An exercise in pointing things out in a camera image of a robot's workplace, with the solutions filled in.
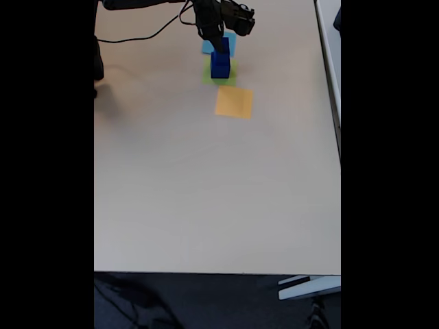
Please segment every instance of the table surface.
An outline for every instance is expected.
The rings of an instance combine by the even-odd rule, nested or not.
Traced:
[[[193,26],[100,44],[95,271],[340,274],[341,169],[313,1],[246,4],[256,25],[235,59],[251,119],[215,115]],[[95,34],[147,36],[180,7],[99,4]]]

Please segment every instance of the sticky note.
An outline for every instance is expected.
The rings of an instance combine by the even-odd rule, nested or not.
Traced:
[[[216,115],[250,119],[252,116],[253,92],[232,86],[219,86]]]
[[[212,79],[211,78],[211,57],[204,58],[203,66],[203,84],[217,84],[218,86],[236,86],[236,72],[238,62],[236,60],[230,60],[230,76],[228,79]]]
[[[235,56],[235,45],[236,45],[236,34],[231,32],[224,32],[224,36],[228,38],[228,46],[230,48],[230,56]],[[210,54],[213,51],[213,45],[210,41],[203,40],[203,45],[201,47],[202,53]]]

